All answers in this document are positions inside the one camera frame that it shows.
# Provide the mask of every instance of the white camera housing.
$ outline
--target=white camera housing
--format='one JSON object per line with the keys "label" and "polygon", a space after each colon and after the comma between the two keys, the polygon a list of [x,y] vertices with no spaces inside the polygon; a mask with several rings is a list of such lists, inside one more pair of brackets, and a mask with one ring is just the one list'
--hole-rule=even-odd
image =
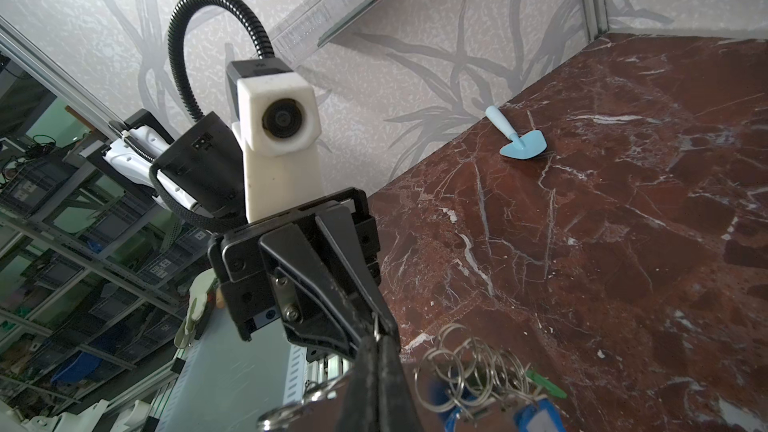
{"label": "white camera housing", "polygon": [[[248,221],[322,197],[320,113],[312,85],[296,72],[282,72],[240,78],[236,91]],[[285,99],[295,101],[302,120],[292,136],[279,138],[265,130],[264,114]]]}

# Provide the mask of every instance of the blue object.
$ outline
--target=blue object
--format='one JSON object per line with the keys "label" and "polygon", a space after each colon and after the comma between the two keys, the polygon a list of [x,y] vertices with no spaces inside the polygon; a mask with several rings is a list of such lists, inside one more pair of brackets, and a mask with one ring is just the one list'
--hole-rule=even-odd
{"label": "blue object", "polygon": [[504,137],[512,141],[511,144],[507,144],[499,150],[503,156],[520,159],[532,158],[547,148],[547,141],[544,140],[544,134],[541,130],[531,130],[520,137],[498,108],[490,106],[485,110],[485,116],[504,134]]}
{"label": "blue object", "polygon": [[65,382],[67,384],[76,384],[96,370],[100,364],[100,358],[81,352],[75,356],[74,360],[64,362],[51,378],[51,383]]}
{"label": "blue object", "polygon": [[518,410],[514,425],[519,432],[565,432],[558,409],[548,399]]}

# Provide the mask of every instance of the green plastic piece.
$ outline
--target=green plastic piece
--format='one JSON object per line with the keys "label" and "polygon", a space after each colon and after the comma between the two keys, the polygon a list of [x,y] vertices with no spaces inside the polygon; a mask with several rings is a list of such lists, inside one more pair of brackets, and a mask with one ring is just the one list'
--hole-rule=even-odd
{"label": "green plastic piece", "polygon": [[544,389],[546,389],[547,393],[552,397],[556,397],[558,399],[568,398],[568,394],[565,393],[565,390],[562,390],[557,385],[552,384],[552,382],[550,382],[546,377],[537,373],[533,369],[528,369],[528,371],[525,372],[525,377],[531,379],[531,381],[533,381],[534,384],[541,385]]}

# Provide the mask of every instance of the camera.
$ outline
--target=camera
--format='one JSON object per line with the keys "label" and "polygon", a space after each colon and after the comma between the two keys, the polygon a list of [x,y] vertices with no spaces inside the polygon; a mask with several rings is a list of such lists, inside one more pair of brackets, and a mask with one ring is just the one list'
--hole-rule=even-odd
{"label": "camera", "polygon": [[324,195],[320,113],[312,85],[276,57],[237,60],[226,74],[243,149],[248,222]]}

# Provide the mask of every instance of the toy shovel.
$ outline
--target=toy shovel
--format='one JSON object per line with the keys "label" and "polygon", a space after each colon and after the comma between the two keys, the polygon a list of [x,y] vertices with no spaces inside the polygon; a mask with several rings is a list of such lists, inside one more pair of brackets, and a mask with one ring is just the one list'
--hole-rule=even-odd
{"label": "toy shovel", "polygon": [[507,144],[498,151],[503,156],[520,159],[532,158],[547,148],[547,141],[544,140],[541,130],[531,130],[524,134],[523,137],[520,137],[509,124],[506,117],[504,117],[501,110],[490,106],[485,110],[485,116],[491,120],[496,129],[502,131],[502,134],[507,139],[512,140],[511,144]]}

